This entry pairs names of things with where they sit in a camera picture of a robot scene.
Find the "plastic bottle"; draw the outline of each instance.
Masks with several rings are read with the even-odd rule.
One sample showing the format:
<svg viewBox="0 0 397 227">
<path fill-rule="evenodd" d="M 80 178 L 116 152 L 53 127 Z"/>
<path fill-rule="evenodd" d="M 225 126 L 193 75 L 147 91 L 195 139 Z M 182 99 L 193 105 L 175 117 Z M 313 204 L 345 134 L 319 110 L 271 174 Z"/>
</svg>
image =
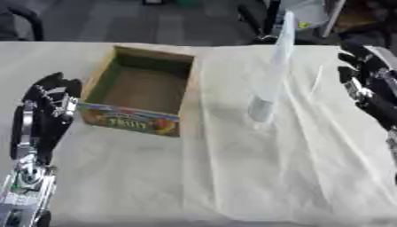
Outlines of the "plastic bottle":
<svg viewBox="0 0 397 227">
<path fill-rule="evenodd" d="M 265 68 L 264 74 L 252 79 L 254 98 L 248 107 L 248 114 L 254 121 L 269 122 L 279 96 L 283 79 L 288 74 L 290 58 L 295 42 L 295 18 L 287 11 L 284 25 L 276 43 L 276 50 Z"/>
</svg>

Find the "cardboard box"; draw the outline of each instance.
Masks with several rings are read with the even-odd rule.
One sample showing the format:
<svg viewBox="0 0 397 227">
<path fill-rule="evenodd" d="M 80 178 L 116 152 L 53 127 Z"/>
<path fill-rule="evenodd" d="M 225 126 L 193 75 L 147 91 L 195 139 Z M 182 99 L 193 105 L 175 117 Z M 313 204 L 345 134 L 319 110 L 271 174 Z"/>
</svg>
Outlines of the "cardboard box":
<svg viewBox="0 0 397 227">
<path fill-rule="evenodd" d="M 83 88 L 82 118 L 98 126 L 179 137 L 179 110 L 193 60 L 115 46 Z"/>
</svg>

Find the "black robotic glove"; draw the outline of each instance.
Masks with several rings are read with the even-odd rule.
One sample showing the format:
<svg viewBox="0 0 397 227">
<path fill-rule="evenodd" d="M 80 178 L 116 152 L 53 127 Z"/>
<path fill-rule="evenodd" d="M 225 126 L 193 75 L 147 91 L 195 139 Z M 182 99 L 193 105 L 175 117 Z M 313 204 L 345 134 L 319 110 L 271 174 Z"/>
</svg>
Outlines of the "black robotic glove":
<svg viewBox="0 0 397 227">
<path fill-rule="evenodd" d="M 339 59 L 351 67 L 339 67 L 343 83 L 356 105 L 386 130 L 397 126 L 397 73 L 369 49 L 352 43 L 341 45 Z"/>
<path fill-rule="evenodd" d="M 21 146 L 37 151 L 43 165 L 49 165 L 52 150 L 73 122 L 82 91 L 79 80 L 66 80 L 55 73 L 34 83 L 14 113 L 10 155 L 23 157 Z"/>
</svg>

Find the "white cloth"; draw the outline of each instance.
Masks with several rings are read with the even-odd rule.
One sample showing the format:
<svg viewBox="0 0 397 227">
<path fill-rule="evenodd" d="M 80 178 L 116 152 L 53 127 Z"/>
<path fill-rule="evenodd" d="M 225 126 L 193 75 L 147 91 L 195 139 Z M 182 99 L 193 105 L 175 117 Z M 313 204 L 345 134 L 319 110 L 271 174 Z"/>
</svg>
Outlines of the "white cloth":
<svg viewBox="0 0 397 227">
<path fill-rule="evenodd" d="M 112 45 L 0 43 L 2 175 L 27 88 L 57 71 L 86 81 Z M 123 45 L 198 56 L 183 136 L 94 127 L 77 114 L 54 151 L 53 226 L 396 225 L 385 132 L 339 84 L 336 47 L 297 47 L 275 120 L 262 129 L 245 118 L 247 78 L 263 73 L 258 61 L 272 47 Z"/>
<path fill-rule="evenodd" d="M 204 57 L 199 149 L 206 160 L 191 172 L 206 173 L 208 203 L 235 220 L 397 225 L 386 132 L 339 83 L 336 47 L 297 47 L 274 120 L 250 121 L 250 76 L 266 74 L 271 51 L 220 48 Z"/>
</svg>

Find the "robotic hand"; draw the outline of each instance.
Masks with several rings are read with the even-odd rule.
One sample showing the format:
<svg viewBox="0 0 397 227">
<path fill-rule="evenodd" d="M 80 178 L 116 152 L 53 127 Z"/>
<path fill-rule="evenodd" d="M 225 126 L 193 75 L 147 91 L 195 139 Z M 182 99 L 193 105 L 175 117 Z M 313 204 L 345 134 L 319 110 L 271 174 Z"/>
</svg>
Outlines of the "robotic hand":
<svg viewBox="0 0 397 227">
<path fill-rule="evenodd" d="M 56 189 L 52 150 L 73 122 L 82 90 L 55 73 L 36 82 L 14 113 L 10 156 L 15 165 L 0 191 L 0 227 L 48 227 Z"/>
<path fill-rule="evenodd" d="M 387 143 L 397 164 L 397 72 L 369 49 L 351 43 L 341 46 L 339 79 L 355 104 L 388 132 Z"/>
</svg>

